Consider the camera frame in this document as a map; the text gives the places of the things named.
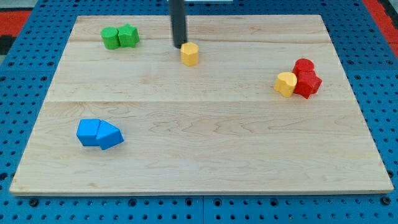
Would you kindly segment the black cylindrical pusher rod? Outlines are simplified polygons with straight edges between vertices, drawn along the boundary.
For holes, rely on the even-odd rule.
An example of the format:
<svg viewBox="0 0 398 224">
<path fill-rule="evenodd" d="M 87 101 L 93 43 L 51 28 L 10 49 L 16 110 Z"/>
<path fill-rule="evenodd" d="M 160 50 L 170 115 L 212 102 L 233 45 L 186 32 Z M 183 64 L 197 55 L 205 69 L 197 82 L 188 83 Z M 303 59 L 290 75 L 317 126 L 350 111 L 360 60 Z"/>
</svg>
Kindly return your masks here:
<svg viewBox="0 0 398 224">
<path fill-rule="evenodd" d="M 173 44 L 180 49 L 188 40 L 184 0 L 169 0 L 169 12 Z"/>
</svg>

